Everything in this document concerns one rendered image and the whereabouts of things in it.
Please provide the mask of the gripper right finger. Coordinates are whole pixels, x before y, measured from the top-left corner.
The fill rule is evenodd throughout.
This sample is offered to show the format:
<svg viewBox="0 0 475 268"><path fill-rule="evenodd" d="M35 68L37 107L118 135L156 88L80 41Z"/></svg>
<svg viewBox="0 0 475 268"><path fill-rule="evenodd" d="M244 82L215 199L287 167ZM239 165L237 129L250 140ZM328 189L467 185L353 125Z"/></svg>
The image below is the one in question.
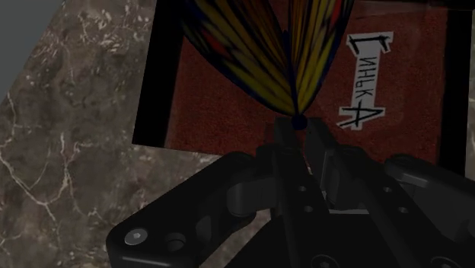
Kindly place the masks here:
<svg viewBox="0 0 475 268"><path fill-rule="evenodd" d="M363 206L400 262L475 262L475 181L411 155L380 163L310 118L304 153L337 211Z"/></svg>

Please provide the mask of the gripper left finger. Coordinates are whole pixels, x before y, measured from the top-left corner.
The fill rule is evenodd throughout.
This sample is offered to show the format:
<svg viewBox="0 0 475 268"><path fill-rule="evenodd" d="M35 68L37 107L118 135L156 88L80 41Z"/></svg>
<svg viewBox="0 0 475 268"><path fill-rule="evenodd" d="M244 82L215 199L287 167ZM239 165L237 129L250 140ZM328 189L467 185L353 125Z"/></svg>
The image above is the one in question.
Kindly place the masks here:
<svg viewBox="0 0 475 268"><path fill-rule="evenodd" d="M111 268L200 268L262 210L272 214L225 268L318 268L328 209L288 117L254 155L231 152L135 212L106 239Z"/></svg>

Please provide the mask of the red book with butterfly cover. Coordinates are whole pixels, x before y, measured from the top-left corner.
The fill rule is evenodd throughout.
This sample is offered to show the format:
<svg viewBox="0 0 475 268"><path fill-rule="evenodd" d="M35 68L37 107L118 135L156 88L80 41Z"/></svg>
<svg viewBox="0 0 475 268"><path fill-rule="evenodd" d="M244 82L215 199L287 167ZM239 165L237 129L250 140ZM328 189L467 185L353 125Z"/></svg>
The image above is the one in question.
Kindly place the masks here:
<svg viewBox="0 0 475 268"><path fill-rule="evenodd" d="M312 118L463 174L473 0L158 0L133 142L254 153Z"/></svg>

